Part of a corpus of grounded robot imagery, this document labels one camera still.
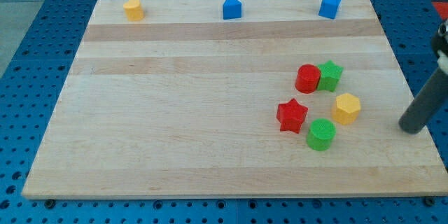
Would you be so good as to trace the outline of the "robot arm end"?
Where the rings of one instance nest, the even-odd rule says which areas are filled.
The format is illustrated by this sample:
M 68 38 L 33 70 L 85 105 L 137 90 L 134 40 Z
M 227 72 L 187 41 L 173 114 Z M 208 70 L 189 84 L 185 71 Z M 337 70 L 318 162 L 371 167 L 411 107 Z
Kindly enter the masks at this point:
M 437 64 L 447 74 L 447 20 L 442 21 L 431 39 L 431 48 L 437 57 Z

